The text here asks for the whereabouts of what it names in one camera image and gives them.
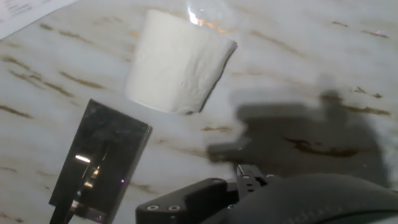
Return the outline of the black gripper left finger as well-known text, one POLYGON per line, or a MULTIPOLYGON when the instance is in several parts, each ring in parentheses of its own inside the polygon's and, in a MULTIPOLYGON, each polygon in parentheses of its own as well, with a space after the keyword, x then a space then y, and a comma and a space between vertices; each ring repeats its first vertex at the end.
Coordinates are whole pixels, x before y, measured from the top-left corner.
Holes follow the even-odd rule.
POLYGON ((234 180, 209 178, 136 208, 136 224, 219 223, 244 197, 264 186, 254 165, 238 165, 234 180))

